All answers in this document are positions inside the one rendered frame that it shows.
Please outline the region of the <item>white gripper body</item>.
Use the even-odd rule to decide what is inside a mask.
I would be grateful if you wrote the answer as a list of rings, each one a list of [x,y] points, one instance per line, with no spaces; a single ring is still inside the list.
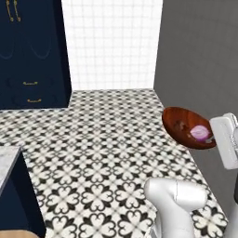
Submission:
[[[228,170],[238,168],[238,120],[231,113],[209,120],[214,139],[224,167]]]

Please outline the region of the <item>purple onion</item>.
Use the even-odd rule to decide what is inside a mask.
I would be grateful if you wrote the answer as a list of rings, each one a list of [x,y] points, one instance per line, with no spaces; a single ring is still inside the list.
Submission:
[[[205,126],[202,126],[202,125],[195,126],[190,131],[190,133],[197,141],[201,141],[201,142],[210,141],[210,137],[209,137],[210,132]]]

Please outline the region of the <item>brown wooden bowl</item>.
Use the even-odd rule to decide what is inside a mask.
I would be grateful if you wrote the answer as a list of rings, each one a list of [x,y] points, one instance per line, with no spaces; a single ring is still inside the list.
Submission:
[[[179,144],[197,150],[211,149],[216,146],[214,135],[209,122],[197,114],[180,107],[167,107],[162,115],[166,132]],[[210,132],[209,142],[197,141],[190,131],[198,125],[205,126]]]

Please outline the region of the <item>grey fridge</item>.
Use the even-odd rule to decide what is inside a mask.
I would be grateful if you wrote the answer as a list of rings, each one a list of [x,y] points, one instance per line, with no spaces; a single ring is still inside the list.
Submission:
[[[164,0],[154,90],[166,107],[238,118],[238,0]]]

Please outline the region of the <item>navy cupboard run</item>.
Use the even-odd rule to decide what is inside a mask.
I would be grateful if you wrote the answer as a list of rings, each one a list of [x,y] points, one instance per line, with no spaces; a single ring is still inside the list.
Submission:
[[[66,108],[71,94],[61,0],[0,0],[0,110]]]

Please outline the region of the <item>navy island with marble top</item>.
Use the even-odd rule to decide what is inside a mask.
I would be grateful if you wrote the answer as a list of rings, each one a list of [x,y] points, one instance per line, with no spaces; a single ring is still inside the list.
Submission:
[[[0,233],[45,238],[46,225],[20,147],[0,146]]]

